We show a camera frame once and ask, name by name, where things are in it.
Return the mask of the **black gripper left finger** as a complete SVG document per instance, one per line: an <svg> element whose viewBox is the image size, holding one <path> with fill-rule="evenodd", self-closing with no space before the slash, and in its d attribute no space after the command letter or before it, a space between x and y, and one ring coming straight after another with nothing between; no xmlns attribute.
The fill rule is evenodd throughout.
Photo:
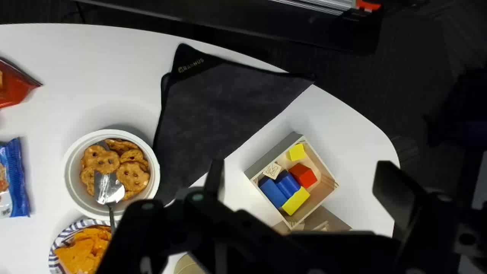
<svg viewBox="0 0 487 274"><path fill-rule="evenodd" d="M162 274L170 246L164 206L135 202L126 208L95 274Z"/></svg>

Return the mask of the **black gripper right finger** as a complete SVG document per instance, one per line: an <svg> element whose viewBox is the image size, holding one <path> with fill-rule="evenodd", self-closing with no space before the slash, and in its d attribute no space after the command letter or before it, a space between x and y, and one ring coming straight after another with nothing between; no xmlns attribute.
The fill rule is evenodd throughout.
<svg viewBox="0 0 487 274"><path fill-rule="evenodd" d="M372 195L400 229L395 274L447 274L456 233L456 205L429 192L391 162L379 162Z"/></svg>

